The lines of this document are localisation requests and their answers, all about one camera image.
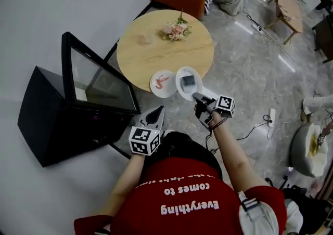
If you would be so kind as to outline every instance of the gray marble floor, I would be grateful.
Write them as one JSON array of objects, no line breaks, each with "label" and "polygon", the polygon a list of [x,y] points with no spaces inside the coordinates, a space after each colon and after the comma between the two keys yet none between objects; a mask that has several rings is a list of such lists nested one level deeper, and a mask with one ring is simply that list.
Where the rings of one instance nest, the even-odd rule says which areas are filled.
[{"label": "gray marble floor", "polygon": [[[302,12],[305,12],[305,5],[299,4]],[[267,4],[264,0],[249,0],[244,11],[265,26],[274,19],[275,5]],[[296,35],[291,43],[283,47],[292,58],[276,43],[252,29],[252,22],[244,13],[231,17],[219,10],[217,5],[211,5],[210,15],[201,19],[215,44],[214,61],[202,79],[203,84],[217,94],[235,98],[234,118],[227,121],[234,136],[244,137],[252,127],[263,123],[262,117],[268,114],[270,108],[276,109],[275,127],[269,130],[269,140],[268,127],[263,125],[255,129],[247,139],[240,141],[254,169],[261,176],[270,177],[276,186],[288,174],[290,184],[307,187],[312,195],[316,191],[311,187],[313,182],[322,182],[325,175],[313,179],[295,170],[289,172],[288,153],[292,137],[302,125],[302,99],[312,97],[314,91],[322,96],[333,93],[330,75],[333,62],[322,63],[325,57],[321,52],[314,51],[314,33],[311,30],[323,14],[323,11],[303,14],[304,32]],[[267,32],[279,42],[283,42],[291,33],[283,23],[278,23]],[[115,54],[109,63],[119,69]],[[204,145],[208,132],[194,116],[194,102],[185,101],[178,93],[167,99],[158,98],[136,87],[135,93],[142,112],[164,105],[165,125],[169,129],[187,133],[193,140]],[[320,111],[314,115],[313,120],[323,126],[326,115],[324,110]],[[130,153],[128,135],[129,130],[115,144]],[[332,138],[331,135],[328,140],[330,146]],[[217,147],[214,138],[209,140],[208,145],[210,149]],[[224,169],[219,152],[215,155]],[[332,156],[333,152],[329,149],[328,164],[331,163]],[[230,183],[227,175],[225,181]]]}]

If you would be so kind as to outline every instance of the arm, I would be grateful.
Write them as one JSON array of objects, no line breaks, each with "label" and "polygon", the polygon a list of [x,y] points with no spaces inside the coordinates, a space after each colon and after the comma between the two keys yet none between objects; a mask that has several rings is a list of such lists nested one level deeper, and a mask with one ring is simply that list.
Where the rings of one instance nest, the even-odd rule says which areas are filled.
[{"label": "arm", "polygon": [[98,213],[98,215],[116,215],[126,197],[138,185],[145,157],[145,155],[139,154],[135,154],[131,157],[127,167],[120,175],[113,188],[107,205]]},{"label": "arm", "polygon": [[[220,115],[216,112],[213,112],[212,116],[211,126],[221,120]],[[229,131],[226,122],[214,129],[214,135],[219,145],[223,163],[236,192],[246,191],[255,186],[269,186],[254,172],[243,149]]]}]

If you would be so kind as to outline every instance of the black frame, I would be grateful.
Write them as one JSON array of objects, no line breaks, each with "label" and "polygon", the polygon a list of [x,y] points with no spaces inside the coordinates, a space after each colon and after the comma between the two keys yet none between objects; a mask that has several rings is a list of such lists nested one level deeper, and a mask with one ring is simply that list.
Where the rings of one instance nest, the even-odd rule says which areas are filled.
[{"label": "black frame", "polygon": [[[75,96],[74,79],[72,72],[72,58],[71,58],[71,48],[78,51],[81,55],[85,56],[92,63],[98,65],[99,67],[105,69],[109,73],[113,74],[123,82],[127,83],[130,93],[132,95],[133,103],[136,110],[122,109],[110,106],[104,106],[100,104],[90,103],[87,101],[77,100]],[[99,57],[95,52],[83,44],[79,39],[77,39],[70,32],[66,32],[61,38],[61,62],[62,62],[62,78],[63,78],[63,88],[65,90],[66,103],[73,105],[78,108],[90,108],[90,109],[104,109],[111,112],[117,113],[127,113],[127,114],[141,114],[138,102],[136,100],[132,84],[125,76],[119,73],[116,69],[110,66],[105,60]]]}]

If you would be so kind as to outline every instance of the hand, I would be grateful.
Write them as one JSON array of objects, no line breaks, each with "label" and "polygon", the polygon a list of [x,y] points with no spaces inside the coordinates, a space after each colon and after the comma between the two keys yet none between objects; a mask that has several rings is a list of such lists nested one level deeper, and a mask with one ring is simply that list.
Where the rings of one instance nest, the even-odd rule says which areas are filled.
[{"label": "hand", "polygon": [[219,122],[222,119],[220,114],[218,114],[216,111],[212,112],[212,117],[213,117],[213,119],[208,124],[208,126],[210,126],[210,127],[213,127],[217,122]]}]

